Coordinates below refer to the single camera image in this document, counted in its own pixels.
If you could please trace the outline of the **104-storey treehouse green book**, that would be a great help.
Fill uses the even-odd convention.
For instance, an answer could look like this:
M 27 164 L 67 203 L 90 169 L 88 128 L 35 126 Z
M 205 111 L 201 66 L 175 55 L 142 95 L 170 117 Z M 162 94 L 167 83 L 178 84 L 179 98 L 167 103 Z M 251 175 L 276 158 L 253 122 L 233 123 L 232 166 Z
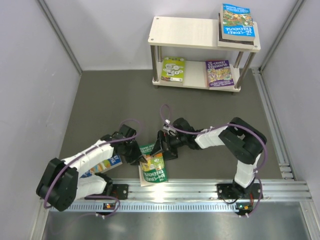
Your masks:
M 148 144 L 139 147 L 142 156 L 147 161 L 146 163 L 141 162 L 138 166 L 141 187 L 165 183 L 168 181 L 163 154 L 157 153 L 155 156 L 151 156 L 151 151 L 154 146 L 155 144 Z

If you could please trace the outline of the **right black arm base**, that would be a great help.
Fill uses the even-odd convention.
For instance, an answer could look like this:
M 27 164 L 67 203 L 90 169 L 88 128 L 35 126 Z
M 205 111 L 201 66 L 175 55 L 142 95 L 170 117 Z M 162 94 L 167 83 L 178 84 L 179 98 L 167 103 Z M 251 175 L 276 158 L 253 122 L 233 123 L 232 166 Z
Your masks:
M 217 187 L 217 196 L 219 200 L 238 200 L 240 193 L 232 183 L 219 183 Z

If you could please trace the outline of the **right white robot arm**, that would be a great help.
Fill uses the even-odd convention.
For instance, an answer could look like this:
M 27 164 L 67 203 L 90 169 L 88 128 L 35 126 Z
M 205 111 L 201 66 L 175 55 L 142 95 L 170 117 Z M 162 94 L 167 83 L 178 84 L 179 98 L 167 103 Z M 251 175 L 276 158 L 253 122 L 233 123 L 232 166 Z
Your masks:
M 227 125 L 218 128 L 198 130 L 180 117 L 173 123 L 165 121 L 163 130 L 157 133 L 157 140 L 150 155 L 161 153 L 166 161 L 178 158 L 178 148 L 183 146 L 191 150 L 225 146 L 237 159 L 232 182 L 233 192 L 243 199 L 252 192 L 257 163 L 266 143 L 267 138 L 261 132 L 239 117 L 234 117 Z

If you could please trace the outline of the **52-storey treehouse purple book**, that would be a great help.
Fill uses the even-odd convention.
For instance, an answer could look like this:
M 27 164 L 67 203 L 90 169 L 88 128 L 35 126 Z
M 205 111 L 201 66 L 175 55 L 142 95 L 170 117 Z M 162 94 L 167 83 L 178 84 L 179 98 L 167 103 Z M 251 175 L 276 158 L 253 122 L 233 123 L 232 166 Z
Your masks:
M 205 62 L 205 72 L 209 88 L 235 85 L 228 60 L 207 60 Z

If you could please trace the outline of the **91-storey treehouse blue book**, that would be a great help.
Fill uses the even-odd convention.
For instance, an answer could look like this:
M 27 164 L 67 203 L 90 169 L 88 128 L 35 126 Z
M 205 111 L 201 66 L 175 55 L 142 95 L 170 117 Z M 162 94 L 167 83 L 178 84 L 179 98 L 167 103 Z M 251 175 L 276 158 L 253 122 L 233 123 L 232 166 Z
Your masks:
M 111 169 L 114 169 L 120 165 L 122 165 L 122 159 L 120 155 L 114 155 L 113 157 L 103 160 L 102 162 L 98 163 L 94 167 L 90 168 L 88 171 L 86 171 L 81 178 L 88 178 L 96 173 L 105 173 Z

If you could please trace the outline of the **tale of two cities book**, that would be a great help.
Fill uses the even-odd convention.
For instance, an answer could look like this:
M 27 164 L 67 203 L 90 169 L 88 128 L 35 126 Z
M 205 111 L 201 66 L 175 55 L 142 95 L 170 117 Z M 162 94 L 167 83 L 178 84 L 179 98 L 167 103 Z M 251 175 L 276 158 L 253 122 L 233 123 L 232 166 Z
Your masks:
M 246 50 L 260 50 L 260 42 L 258 40 L 254 41 L 242 41 L 242 40 L 229 40 L 224 39 L 222 36 L 222 25 L 221 25 L 221 15 L 218 14 L 218 37 L 217 45 L 219 47 L 226 48 L 237 48 L 237 49 L 246 49 Z

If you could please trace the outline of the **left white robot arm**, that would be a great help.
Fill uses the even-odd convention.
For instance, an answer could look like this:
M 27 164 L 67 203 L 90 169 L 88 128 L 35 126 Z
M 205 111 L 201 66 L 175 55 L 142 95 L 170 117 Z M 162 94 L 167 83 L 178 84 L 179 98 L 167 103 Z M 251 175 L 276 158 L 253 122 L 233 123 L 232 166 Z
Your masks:
M 74 201 L 83 198 L 116 200 L 116 197 L 112 196 L 111 178 L 101 172 L 88 177 L 83 175 L 114 155 L 124 157 L 130 165 L 146 163 L 147 160 L 136 141 L 138 135 L 134 128 L 122 122 L 118 131 L 104 135 L 79 153 L 64 159 L 51 159 L 36 188 L 36 194 L 43 199 L 43 207 L 63 212 Z

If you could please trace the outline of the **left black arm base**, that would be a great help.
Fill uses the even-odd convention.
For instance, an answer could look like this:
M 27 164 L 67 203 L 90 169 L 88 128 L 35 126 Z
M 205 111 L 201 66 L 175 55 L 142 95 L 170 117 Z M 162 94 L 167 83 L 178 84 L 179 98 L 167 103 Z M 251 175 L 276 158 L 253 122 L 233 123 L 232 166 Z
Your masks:
M 86 196 L 85 200 L 118 199 L 127 200 L 129 194 L 128 184 L 109 184 L 102 193 Z

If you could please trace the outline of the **65-storey treehouse lime book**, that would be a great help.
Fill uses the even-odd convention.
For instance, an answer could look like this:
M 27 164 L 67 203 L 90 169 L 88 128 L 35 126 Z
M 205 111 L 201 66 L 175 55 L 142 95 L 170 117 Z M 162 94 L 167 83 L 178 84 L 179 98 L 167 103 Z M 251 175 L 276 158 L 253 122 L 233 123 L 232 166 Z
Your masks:
M 183 57 L 166 56 L 163 59 L 160 79 L 167 82 L 182 83 L 186 71 L 186 59 Z

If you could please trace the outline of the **26-storey treehouse blue book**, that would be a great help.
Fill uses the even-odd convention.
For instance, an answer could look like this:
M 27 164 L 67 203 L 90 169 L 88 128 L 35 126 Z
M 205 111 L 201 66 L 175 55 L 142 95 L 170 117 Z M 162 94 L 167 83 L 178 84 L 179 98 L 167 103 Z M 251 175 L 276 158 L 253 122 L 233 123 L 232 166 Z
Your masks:
M 220 10 L 221 36 L 228 41 L 253 42 L 256 38 L 249 8 L 223 3 Z

